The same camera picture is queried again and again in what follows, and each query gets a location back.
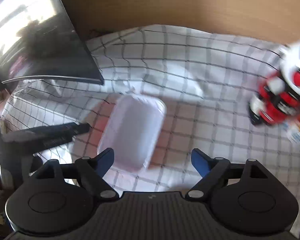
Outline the white red rectangular tray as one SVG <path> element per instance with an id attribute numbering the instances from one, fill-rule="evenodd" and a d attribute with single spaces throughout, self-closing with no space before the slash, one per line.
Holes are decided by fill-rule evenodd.
<path id="1" fill-rule="evenodd" d="M 166 105 L 158 98 L 140 94 L 121 96 L 111 112 L 97 153 L 112 148 L 113 166 L 121 171 L 138 173 L 146 169 L 165 115 Z"/>

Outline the black monitor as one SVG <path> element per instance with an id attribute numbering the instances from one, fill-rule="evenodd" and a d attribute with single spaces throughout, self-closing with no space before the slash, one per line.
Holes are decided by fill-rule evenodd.
<path id="1" fill-rule="evenodd" d="M 104 83 L 61 0 L 0 0 L 0 90 L 36 79 Z"/>

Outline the red panda robot figurine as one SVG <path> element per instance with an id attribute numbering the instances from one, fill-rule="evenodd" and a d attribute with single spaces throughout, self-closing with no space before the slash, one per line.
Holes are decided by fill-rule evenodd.
<path id="1" fill-rule="evenodd" d="M 300 40 L 280 48 L 279 69 L 259 84 L 248 104 L 254 126 L 273 126 L 300 112 Z"/>

